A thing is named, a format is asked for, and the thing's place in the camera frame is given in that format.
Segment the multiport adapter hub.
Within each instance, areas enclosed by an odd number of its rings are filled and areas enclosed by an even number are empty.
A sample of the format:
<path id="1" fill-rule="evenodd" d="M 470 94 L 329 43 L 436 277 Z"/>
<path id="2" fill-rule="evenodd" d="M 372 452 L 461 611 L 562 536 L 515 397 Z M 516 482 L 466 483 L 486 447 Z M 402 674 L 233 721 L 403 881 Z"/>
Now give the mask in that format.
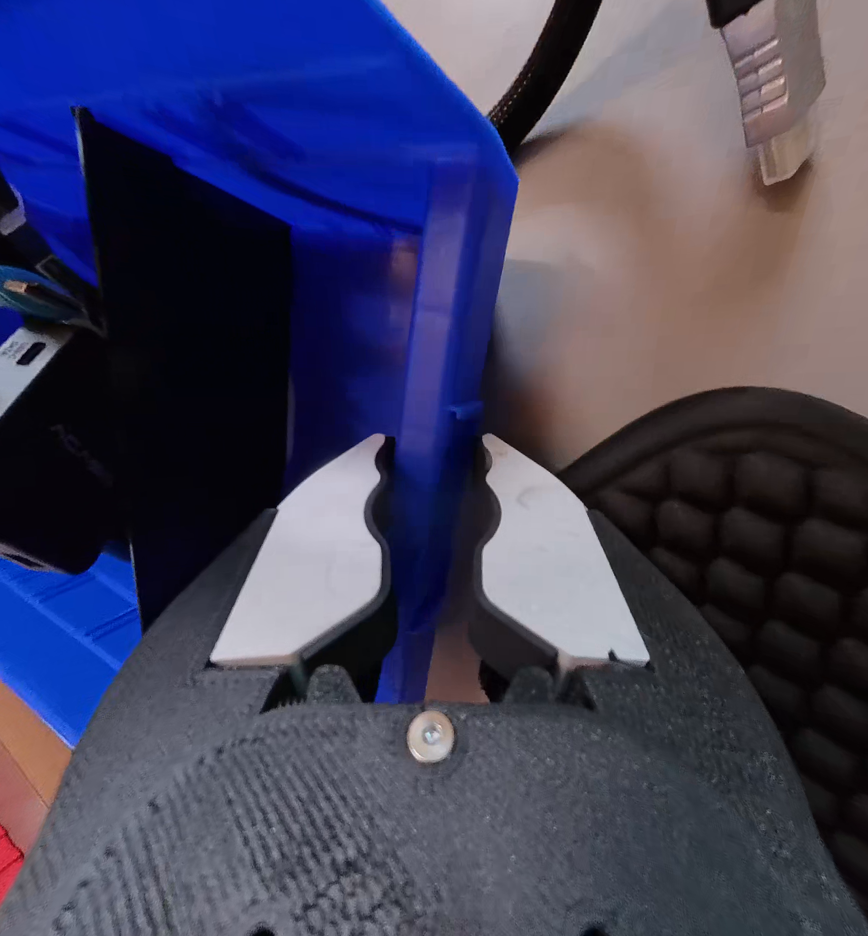
<path id="1" fill-rule="evenodd" d="M 121 537 L 110 404 L 94 333 L 26 325 L 0 346 L 0 558 L 75 576 Z"/>

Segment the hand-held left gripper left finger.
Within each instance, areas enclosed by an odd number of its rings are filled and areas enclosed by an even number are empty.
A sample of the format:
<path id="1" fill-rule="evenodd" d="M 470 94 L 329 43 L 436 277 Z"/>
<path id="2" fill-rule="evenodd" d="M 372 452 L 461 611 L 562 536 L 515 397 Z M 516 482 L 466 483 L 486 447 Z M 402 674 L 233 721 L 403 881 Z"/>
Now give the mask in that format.
<path id="1" fill-rule="evenodd" d="M 376 433 L 300 482 L 278 505 L 209 663 L 287 667 L 300 682 L 336 665 L 360 692 L 394 645 L 384 536 L 391 445 Z"/>

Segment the blue plastic bin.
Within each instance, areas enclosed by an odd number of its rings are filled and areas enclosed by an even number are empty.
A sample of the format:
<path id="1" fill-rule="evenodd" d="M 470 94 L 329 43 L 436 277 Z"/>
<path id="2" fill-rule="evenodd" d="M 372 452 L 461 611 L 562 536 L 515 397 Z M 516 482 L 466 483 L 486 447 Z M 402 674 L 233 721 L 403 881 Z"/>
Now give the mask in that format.
<path id="1" fill-rule="evenodd" d="M 214 618 L 280 502 L 383 434 L 394 645 L 378 700 L 419 699 L 518 186 L 496 131 L 381 2 L 0 2 L 0 346 L 59 325 L 107 357 L 79 107 L 291 231 L 285 472 Z M 115 469 L 114 486 L 122 535 L 87 572 L 0 558 L 0 678 L 69 747 L 241 536 L 143 631 Z"/>

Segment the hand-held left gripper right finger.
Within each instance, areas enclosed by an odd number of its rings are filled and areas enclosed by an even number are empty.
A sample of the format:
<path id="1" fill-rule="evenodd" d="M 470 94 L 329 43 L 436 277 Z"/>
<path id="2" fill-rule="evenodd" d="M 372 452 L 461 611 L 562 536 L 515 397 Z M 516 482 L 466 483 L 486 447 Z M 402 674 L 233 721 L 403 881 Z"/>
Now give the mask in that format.
<path id="1" fill-rule="evenodd" d="M 651 668 L 590 512 L 555 474 L 485 433 L 468 505 L 468 635 L 486 694 L 530 668 L 557 687 L 581 671 Z"/>

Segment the black bin divider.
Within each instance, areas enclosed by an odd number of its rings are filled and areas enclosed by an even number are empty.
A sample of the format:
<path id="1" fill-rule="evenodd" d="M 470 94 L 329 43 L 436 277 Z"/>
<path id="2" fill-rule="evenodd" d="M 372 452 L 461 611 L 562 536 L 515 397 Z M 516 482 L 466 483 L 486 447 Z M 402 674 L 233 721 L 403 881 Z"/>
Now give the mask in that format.
<path id="1" fill-rule="evenodd" d="M 140 622 L 260 514 L 286 465 L 291 231 L 75 109 Z"/>

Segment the black quilted cushion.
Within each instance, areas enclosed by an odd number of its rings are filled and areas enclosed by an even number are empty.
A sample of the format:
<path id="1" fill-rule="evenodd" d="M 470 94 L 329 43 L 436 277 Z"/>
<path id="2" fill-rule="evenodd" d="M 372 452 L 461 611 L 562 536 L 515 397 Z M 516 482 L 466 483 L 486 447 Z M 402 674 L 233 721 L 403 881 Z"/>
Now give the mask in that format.
<path id="1" fill-rule="evenodd" d="M 710 390 L 557 476 L 732 651 L 868 918 L 868 419 L 793 391 Z"/>

